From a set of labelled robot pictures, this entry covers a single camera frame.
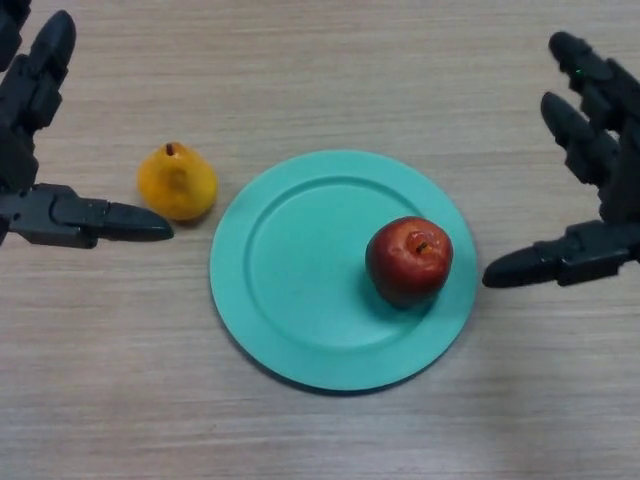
robotic hand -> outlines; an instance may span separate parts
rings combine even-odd
[[[33,137],[51,124],[62,102],[59,90],[76,30],[61,10],[40,30],[29,55],[15,56],[30,3],[0,0],[0,71],[8,68],[0,83],[0,245],[8,232],[32,244],[85,249],[95,247],[99,238],[172,238],[171,225],[149,210],[81,198],[66,185],[35,184]]]
[[[571,225],[557,240],[494,261],[483,277],[489,288],[554,280],[568,286],[617,275],[626,262],[640,261],[640,83],[569,33],[554,34],[549,49],[589,121],[553,93],[542,99],[542,116],[566,151],[565,165],[581,183],[597,187],[601,220]]]

yellow pear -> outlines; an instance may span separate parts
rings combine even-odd
[[[157,214],[188,221],[201,217],[215,203],[218,178],[196,150],[171,142],[140,164],[138,191]]]

apple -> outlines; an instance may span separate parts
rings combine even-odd
[[[417,216],[383,226],[365,254],[367,273],[378,294],[403,309],[433,299],[444,287],[452,262],[453,245],[447,233]]]

